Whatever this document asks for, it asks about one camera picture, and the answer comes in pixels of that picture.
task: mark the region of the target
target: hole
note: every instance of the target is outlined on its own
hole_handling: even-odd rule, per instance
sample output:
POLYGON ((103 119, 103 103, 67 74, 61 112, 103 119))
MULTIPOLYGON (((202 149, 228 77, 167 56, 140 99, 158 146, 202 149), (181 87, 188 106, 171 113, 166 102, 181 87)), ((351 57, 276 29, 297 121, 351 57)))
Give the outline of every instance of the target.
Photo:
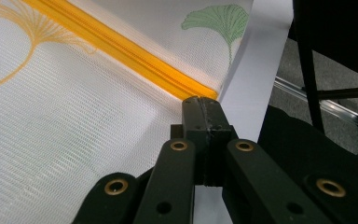
POLYGON ((300 205, 298 205, 297 203, 289 203, 286 205, 286 208, 293 214, 300 215, 300 214, 304 213, 303 208, 300 205))
POLYGON ((333 197, 342 198, 347 194, 347 191, 333 180, 320 178, 316 181, 316 186, 323 193, 333 197))
POLYGON ((185 142, 173 142, 171 144, 171 148, 173 150, 181 151, 181 150, 185 150, 187 148, 187 144, 185 142))
POLYGON ((172 206, 170 203, 162 202, 157 205, 157 211, 164 215, 170 213, 172 210, 172 206))
POLYGON ((235 147, 241 151, 252 151, 254 147, 246 142, 238 142, 235 147))
POLYGON ((104 187, 104 191, 109 195, 118 195, 126 191, 129 183, 125 179, 114 179, 109 182, 104 187))

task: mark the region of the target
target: zipper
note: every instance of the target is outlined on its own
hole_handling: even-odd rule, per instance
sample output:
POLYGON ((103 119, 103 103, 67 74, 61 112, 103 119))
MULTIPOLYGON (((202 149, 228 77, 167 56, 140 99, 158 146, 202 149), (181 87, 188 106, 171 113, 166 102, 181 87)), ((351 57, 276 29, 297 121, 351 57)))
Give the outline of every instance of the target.
POLYGON ((195 95, 217 98, 216 91, 163 62, 67 1, 22 1, 181 100, 195 95))

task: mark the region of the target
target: silver metal frame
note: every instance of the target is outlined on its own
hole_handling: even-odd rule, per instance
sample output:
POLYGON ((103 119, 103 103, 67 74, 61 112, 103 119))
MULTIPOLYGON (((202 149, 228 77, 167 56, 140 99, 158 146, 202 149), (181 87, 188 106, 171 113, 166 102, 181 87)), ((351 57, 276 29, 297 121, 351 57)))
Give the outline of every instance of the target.
MULTIPOLYGON (((307 102, 307 94, 301 90, 300 87, 294 85, 291 82, 284 80, 283 78, 276 77, 274 86, 282 91, 286 91, 289 94, 294 95, 295 97, 307 102)), ((338 117, 339 119, 345 120, 347 122, 353 123, 358 127, 358 114, 354 111, 349 110, 348 108, 339 105, 330 100, 322 100, 320 102, 321 109, 333 116, 338 117)))

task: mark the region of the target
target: white table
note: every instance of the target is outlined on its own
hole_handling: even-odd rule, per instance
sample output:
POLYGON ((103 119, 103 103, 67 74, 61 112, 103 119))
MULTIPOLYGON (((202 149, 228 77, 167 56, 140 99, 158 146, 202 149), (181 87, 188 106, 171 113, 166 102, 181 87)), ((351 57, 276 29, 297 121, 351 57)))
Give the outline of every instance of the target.
MULTIPOLYGON (((257 142, 292 19, 291 0, 254 1, 227 87, 219 99, 240 138, 257 142)), ((195 224, 232 223, 221 192, 221 188, 196 187, 195 224)))

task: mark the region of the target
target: gray carpet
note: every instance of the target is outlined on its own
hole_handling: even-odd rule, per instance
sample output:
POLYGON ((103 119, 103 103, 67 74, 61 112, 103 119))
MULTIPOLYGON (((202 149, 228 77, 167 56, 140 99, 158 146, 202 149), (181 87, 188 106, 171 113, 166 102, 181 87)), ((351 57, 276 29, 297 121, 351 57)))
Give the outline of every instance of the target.
MULTIPOLYGON (((319 90, 358 87, 358 74, 321 54, 314 53, 316 81, 319 90)), ((296 42, 288 39, 283 51, 278 77, 304 86, 296 42)), ((358 99, 339 101, 348 109, 358 113, 358 99)), ((310 123, 308 104, 295 96, 274 88, 269 104, 284 110, 288 115, 310 123)), ((358 127, 338 119, 326 112, 322 114, 326 136, 348 151, 358 153, 358 127)))

